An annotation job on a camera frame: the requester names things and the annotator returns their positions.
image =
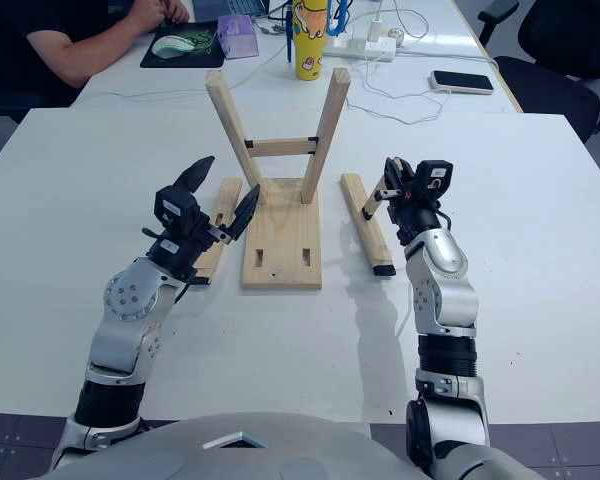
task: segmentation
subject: desk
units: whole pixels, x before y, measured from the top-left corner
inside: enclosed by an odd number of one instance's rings
[[[385,2],[390,8],[391,2]],[[352,7],[352,18],[360,13],[375,11],[377,2],[356,0]],[[417,10],[430,23],[429,34],[417,43],[413,39],[405,43],[415,51],[437,54],[483,55],[475,41],[471,29],[457,10],[453,0],[413,0],[409,8]],[[371,17],[350,24],[349,30],[356,37],[366,36]],[[417,17],[402,14],[403,21],[414,33],[422,32],[423,27]],[[395,14],[384,13],[385,25],[399,26]],[[118,62],[98,75],[95,75],[84,88],[75,107],[112,106],[165,106],[165,107],[207,107],[210,105],[204,91],[206,69],[142,69],[140,62],[149,48],[152,35],[140,37],[127,54]],[[284,36],[262,35],[258,32],[260,56],[248,59],[227,60],[223,73],[229,85],[235,85],[258,69],[276,51],[285,45]],[[324,72],[320,79],[303,82],[295,77],[293,64],[287,63],[286,51],[282,51],[259,73],[232,92],[238,107],[278,110],[286,108],[321,108],[324,91],[331,70],[345,66],[352,71],[353,82],[349,99],[355,104],[397,115],[412,121],[435,113],[436,104],[422,98],[389,100],[365,91],[362,86],[365,63],[362,60],[325,57]],[[449,58],[397,57],[391,63],[379,63],[371,70],[370,81],[375,86],[394,94],[419,93],[429,88],[428,77],[434,69],[456,70],[487,75],[495,86],[493,95],[453,95],[445,105],[445,112],[515,112],[516,107],[507,95],[489,64]],[[432,93],[432,98],[442,100],[445,93]]]
[[[241,111],[256,138],[310,130],[319,111],[278,115],[294,120]],[[102,289],[147,250],[153,192],[208,154],[217,160],[198,196],[207,211],[221,179],[242,176],[208,111],[27,116],[0,154],[0,412],[73,411]],[[145,417],[262,410],[404,422],[417,365],[404,258],[379,212],[398,274],[371,274],[338,185],[353,171],[371,188],[387,155],[455,164],[443,205],[480,297],[490,420],[600,420],[600,171],[566,120],[449,113],[405,128],[355,111],[343,112],[319,186],[323,289],[244,291],[244,238],[231,245],[214,283],[169,318],[165,335],[175,322],[178,334],[157,359]],[[265,176],[304,169],[260,165]]]

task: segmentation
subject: mouse pad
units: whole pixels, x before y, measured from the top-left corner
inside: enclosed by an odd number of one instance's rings
[[[224,63],[224,52],[218,41],[216,30],[218,22],[187,23],[162,28],[156,32],[151,46],[142,59],[142,68],[215,68]],[[160,37],[178,35],[191,40],[194,44],[205,48],[196,48],[181,57],[158,58],[151,53],[151,47]]]

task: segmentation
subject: wooden stick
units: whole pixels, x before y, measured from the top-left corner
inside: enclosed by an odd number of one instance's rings
[[[249,155],[252,157],[275,157],[284,155],[306,155],[314,153],[317,138],[287,138],[283,140],[247,141]]]
[[[238,157],[242,171],[245,177],[247,177],[249,186],[253,188],[258,184],[260,185],[259,203],[266,204],[267,191],[262,181],[262,174],[255,160],[249,155],[247,146],[244,143],[246,139],[244,127],[240,122],[240,117],[233,103],[227,82],[219,70],[210,70],[207,74],[205,85],[213,106],[216,108],[216,112],[218,112],[222,126],[227,133],[227,137],[229,137],[233,151],[236,157]]]
[[[324,167],[324,162],[336,131],[342,106],[347,98],[350,83],[351,76],[346,68],[335,68],[333,70],[329,91],[327,92],[327,98],[322,108],[322,115],[320,116],[320,123],[318,124],[316,153],[309,159],[309,165],[304,175],[304,184],[301,193],[302,203],[311,203],[313,195],[316,193],[322,167]]]
[[[353,218],[358,235],[360,235],[360,240],[367,253],[367,258],[373,268],[373,273],[378,276],[395,275],[396,269],[393,266],[391,252],[384,240],[378,220],[374,217],[366,220],[362,215],[362,205],[367,198],[367,192],[364,189],[360,175],[343,173],[340,184],[349,206],[349,213]]]
[[[380,178],[375,188],[371,191],[371,195],[362,207],[362,216],[369,220],[380,206],[381,201],[376,200],[375,194],[378,190],[385,190],[387,186],[384,183],[384,175]]]
[[[242,189],[242,180],[239,178],[225,178],[222,180],[218,198],[211,214],[211,223],[216,227],[221,224],[229,225],[233,221],[233,212],[238,204],[238,197]],[[224,243],[214,243],[213,246],[204,252],[193,265],[196,271],[196,278],[200,283],[210,284],[213,275],[216,273],[220,257],[224,250]]]

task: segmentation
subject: black shirt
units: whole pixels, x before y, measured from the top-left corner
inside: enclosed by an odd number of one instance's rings
[[[0,90],[42,93],[46,106],[68,106],[79,90],[60,80],[27,35],[65,33],[73,42],[108,28],[107,0],[0,0]]]

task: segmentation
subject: yellow bottle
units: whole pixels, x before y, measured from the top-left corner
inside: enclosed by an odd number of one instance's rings
[[[293,0],[296,76],[301,80],[315,80],[320,76],[326,28],[327,0]]]

